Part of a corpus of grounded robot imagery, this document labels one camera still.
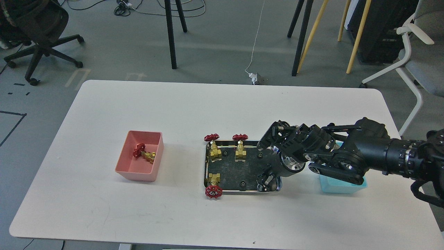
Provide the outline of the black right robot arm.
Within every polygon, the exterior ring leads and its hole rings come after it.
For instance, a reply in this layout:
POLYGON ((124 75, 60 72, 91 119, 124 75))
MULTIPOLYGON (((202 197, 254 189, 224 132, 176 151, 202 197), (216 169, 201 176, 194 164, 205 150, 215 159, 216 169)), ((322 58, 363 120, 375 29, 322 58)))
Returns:
POLYGON ((257 178, 261 191, 277 177, 304 169, 361 185, 369 169, 414 180, 417 199, 443 207, 443 130, 431 130, 423 140, 390 138, 385 125, 366 117, 353 125, 291 126, 273 122, 257 144, 258 150, 277 148, 267 168, 257 178))

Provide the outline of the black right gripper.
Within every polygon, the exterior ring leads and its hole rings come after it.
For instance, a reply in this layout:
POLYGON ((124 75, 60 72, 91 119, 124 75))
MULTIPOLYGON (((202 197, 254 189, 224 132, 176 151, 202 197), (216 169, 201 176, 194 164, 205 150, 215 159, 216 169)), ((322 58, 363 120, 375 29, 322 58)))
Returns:
POLYGON ((305 163, 318 155, 338 149, 335 139, 317 125, 290 126, 285 121, 273 122, 257 144, 258 150, 268 147, 273 152, 266 170, 257 176, 258 192, 278 190, 277 177, 289 177, 301 172, 305 163))

